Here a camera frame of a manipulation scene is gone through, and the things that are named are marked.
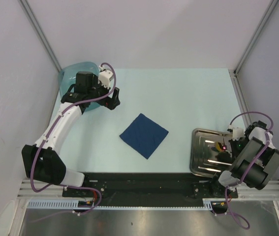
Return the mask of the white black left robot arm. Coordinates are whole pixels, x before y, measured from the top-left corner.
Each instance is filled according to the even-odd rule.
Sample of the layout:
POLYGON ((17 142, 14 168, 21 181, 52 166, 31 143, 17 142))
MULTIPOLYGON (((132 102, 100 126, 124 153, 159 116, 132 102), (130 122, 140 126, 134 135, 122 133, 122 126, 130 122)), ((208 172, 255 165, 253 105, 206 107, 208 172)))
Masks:
POLYGON ((74 123, 92 104, 115 109, 120 104, 119 88, 113 70, 101 69, 98 75, 88 71, 76 74, 76 81, 62 96, 58 113, 45 132, 33 145, 25 145, 22 159, 26 176, 48 185, 73 186, 83 197, 89 194, 91 185, 85 175, 66 167, 60 158, 60 150, 74 123))

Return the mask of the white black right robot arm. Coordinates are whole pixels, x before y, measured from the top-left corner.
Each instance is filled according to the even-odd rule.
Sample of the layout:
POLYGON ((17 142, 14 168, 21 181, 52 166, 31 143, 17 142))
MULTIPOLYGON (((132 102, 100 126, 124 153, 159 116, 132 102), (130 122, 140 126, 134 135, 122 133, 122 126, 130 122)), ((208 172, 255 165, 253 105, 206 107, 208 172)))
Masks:
POLYGON ((279 167, 279 150, 272 142, 273 133, 267 124, 255 121, 245 130, 229 129, 230 149, 221 149, 218 157, 229 157, 231 166, 216 174, 209 184, 209 192, 216 198, 229 195, 244 184, 249 188, 263 189, 279 167))

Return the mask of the dark blue paper napkin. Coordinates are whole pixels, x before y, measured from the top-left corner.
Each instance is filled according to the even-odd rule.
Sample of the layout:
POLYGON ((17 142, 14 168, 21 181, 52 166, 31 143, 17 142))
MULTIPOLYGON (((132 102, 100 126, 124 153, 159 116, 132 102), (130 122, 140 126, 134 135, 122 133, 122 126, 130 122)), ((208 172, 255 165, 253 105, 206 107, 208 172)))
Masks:
POLYGON ((144 114, 139 114, 120 135, 120 138, 145 159, 149 159, 168 133, 168 130, 144 114))

